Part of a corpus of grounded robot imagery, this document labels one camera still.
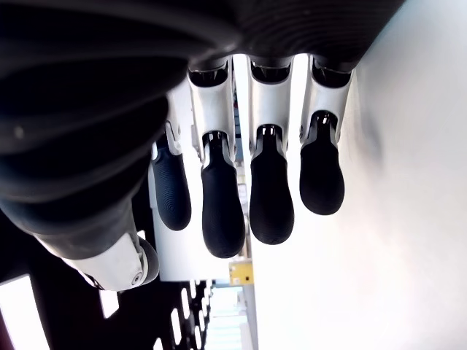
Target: bright window light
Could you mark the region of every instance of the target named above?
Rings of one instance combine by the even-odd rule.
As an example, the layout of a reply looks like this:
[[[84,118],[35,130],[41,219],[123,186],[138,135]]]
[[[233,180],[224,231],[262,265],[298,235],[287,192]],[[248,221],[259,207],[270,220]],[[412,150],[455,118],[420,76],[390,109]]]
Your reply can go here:
[[[143,238],[143,239],[146,239],[146,233],[144,231],[138,231],[138,236]]]
[[[203,308],[203,315],[204,317],[206,317],[207,316],[206,298],[201,299],[201,307]]]
[[[116,310],[118,310],[117,292],[112,290],[99,290],[99,295],[101,297],[101,306],[102,311],[104,312],[104,317],[108,319],[114,312],[116,312]]]
[[[162,340],[158,338],[154,343],[154,350],[163,350]]]
[[[15,350],[49,349],[29,276],[0,285],[0,309]]]
[[[209,305],[209,297],[211,296],[211,290],[209,288],[204,288],[204,299],[206,299],[206,304]]]
[[[205,325],[204,325],[203,311],[201,310],[199,311],[198,317],[199,317],[199,327],[201,328],[201,331],[204,332]]]
[[[196,285],[194,279],[190,281],[190,294],[192,299],[196,298]]]
[[[195,340],[196,340],[196,348],[199,350],[201,349],[201,334],[199,332],[199,327],[195,327]]]
[[[182,340],[182,332],[180,331],[180,321],[178,320],[178,310],[175,308],[170,314],[172,321],[172,331],[174,332],[175,345],[180,344]]]
[[[182,306],[183,316],[185,319],[188,319],[188,317],[190,317],[190,306],[188,305],[188,293],[186,288],[182,289]]]

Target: white surface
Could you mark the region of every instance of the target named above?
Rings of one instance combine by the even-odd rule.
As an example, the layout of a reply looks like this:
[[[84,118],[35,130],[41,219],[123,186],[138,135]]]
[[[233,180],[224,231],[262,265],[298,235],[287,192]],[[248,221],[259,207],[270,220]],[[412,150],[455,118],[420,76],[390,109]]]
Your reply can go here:
[[[467,1],[408,0],[375,41],[347,102],[346,194],[332,217],[299,198],[305,60],[296,58],[295,228],[279,246],[252,243],[261,350],[467,347],[466,33]]]
[[[181,231],[168,229],[161,220],[155,201],[155,190],[151,186],[150,201],[153,208],[155,243],[158,252],[162,281],[189,281],[191,279],[229,279],[228,260],[213,257],[204,245],[201,230],[203,187],[201,185],[201,163],[191,144],[190,89],[185,80],[172,91],[176,102],[174,108],[182,129],[180,144],[191,198],[191,221]]]
[[[190,305],[188,304],[188,293],[186,288],[183,288],[180,294],[182,295],[183,317],[188,319],[188,317],[190,317]]]
[[[0,310],[15,350],[48,350],[29,276],[0,285]]]
[[[163,350],[162,340],[160,338],[157,338],[157,340],[155,341],[154,350]]]
[[[170,313],[170,320],[172,324],[172,332],[174,333],[175,345],[178,345],[182,340],[182,333],[180,332],[180,321],[178,318],[178,310],[176,308]]]
[[[108,319],[118,310],[118,296],[117,292],[112,290],[99,290],[99,297],[101,298],[102,312],[104,317]]]

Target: white background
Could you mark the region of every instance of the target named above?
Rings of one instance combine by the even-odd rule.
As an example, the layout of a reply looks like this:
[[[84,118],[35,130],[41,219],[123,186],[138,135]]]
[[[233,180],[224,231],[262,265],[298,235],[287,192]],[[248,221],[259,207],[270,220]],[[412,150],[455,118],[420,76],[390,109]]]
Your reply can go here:
[[[352,83],[339,142],[346,195],[331,217],[299,197],[306,57],[296,58],[295,228],[279,246],[252,245],[260,349],[467,348],[466,36],[462,0],[408,0],[380,34]]]

